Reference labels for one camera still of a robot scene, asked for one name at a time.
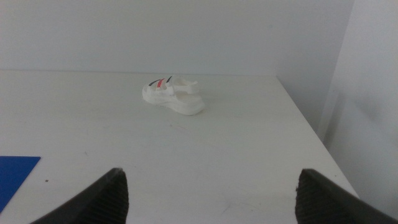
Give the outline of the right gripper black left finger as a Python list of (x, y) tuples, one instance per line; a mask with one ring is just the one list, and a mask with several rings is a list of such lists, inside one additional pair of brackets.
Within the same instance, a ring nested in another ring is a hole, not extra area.
[(126, 223), (128, 210), (126, 174), (121, 168), (113, 168), (33, 224)]

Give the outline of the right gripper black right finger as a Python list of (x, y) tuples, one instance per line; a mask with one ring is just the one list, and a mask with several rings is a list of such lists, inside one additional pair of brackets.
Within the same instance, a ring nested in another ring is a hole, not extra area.
[(397, 220), (344, 190), (314, 169), (301, 171), (295, 216), (304, 223), (388, 223)]

